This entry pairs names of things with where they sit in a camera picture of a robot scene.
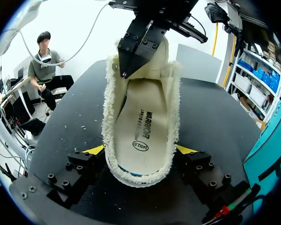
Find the black pants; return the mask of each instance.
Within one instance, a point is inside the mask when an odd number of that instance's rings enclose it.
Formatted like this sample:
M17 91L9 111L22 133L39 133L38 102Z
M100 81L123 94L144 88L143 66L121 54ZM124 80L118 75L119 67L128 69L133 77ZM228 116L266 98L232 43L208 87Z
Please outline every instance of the black pants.
M47 106L54 110L56 107L55 97L51 93L51 90L56 88L64 88L66 87L67 90L74 84L71 75L63 75L63 76L55 76L50 82L46 83L46 89L43 92L38 90L38 94L43 98L47 104Z

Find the yellow cable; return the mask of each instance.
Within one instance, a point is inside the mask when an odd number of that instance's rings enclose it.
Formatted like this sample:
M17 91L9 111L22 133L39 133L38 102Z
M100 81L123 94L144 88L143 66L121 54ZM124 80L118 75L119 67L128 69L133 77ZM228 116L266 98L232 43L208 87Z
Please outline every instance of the yellow cable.
M231 52L231 56L230 56L230 62L229 62L229 66L228 66L228 69L227 69L227 73L226 73L225 80L223 82L222 88L225 87L228 75L230 73L231 63L233 61L233 55L234 55L234 49L235 49L235 41L236 41L236 36L234 36L234 38L233 38L233 46L232 46L232 52Z
M212 49L211 55L214 55L214 51L215 51L215 45L216 45L216 40L217 40L217 30L219 28L219 23L216 23L216 28L215 28L215 37L214 37L214 47Z

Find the gray t-shirt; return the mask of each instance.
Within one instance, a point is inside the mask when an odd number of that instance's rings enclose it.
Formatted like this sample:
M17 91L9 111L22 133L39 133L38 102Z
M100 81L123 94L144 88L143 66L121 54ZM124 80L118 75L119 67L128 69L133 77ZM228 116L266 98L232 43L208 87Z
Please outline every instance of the gray t-shirt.
M54 50L48 49L48 54L51 52L51 61L49 63L55 64L60 60L60 56ZM56 67L46 67L38 62L31 60L29 69L28 69L28 77L35 77L38 84L48 83L55 76L55 68Z

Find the black bag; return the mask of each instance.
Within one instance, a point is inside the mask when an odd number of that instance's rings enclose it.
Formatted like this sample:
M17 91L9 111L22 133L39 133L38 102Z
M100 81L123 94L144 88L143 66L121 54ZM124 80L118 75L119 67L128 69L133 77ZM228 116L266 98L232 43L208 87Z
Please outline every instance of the black bag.
M236 36L236 44L235 44L235 52L234 56L237 56L238 51L240 51L240 55L244 52L244 40L243 40L243 30L234 26L233 24L225 25L225 31L230 34L234 34Z
M228 24L228 21L230 20L228 14L225 12L225 10L219 7L219 5L216 2L208 3L204 9L211 22L223 23L225 25Z

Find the white wall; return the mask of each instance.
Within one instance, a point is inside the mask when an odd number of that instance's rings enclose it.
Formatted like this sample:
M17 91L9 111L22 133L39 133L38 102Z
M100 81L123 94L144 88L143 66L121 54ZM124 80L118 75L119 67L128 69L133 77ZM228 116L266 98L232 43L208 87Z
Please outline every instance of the white wall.
M68 59L81 47L87 37L99 9L107 2L89 0L49 0L43 2L38 17L21 31L29 49L38 51L37 37L49 31L49 48ZM114 43L125 34L131 20L132 11L112 9L107 6L99 16L91 36L82 50L69 61L62 74L70 74L76 81L91 64L106 59L115 51ZM8 51L2 55L2 76L13 77L14 68L28 57L20 34L13 39Z
M62 57L68 59L80 48L89 33L99 9L107 2L91 0L45 1L40 6L38 17L21 30L29 49L33 53L37 53L37 37L41 32L47 30L52 35L49 48L58 51ZM211 54L214 43L215 24L210 22L204 10L204 7L209 2L212 1L199 0L191 11L191 14L203 24L208 41L201 44L194 38L186 38L170 30L166 33L170 43L170 60L176 59L178 44L187 45ZM227 3L219 3L219 5L226 11L228 10ZM66 64L61 72L57 68L57 74L72 75L74 81L76 81L94 62L106 59L108 55L116 51L115 41L123 37L133 18L134 14L132 11L112 9L107 6L99 16L84 48ZM203 29L194 19L190 18L189 22L203 33ZM214 53L216 58L220 60L225 59L227 41L228 34L219 26L218 41ZM17 34L8 51L2 56L3 78L7 75L13 77L14 68L27 57L28 52L22 38L20 34Z

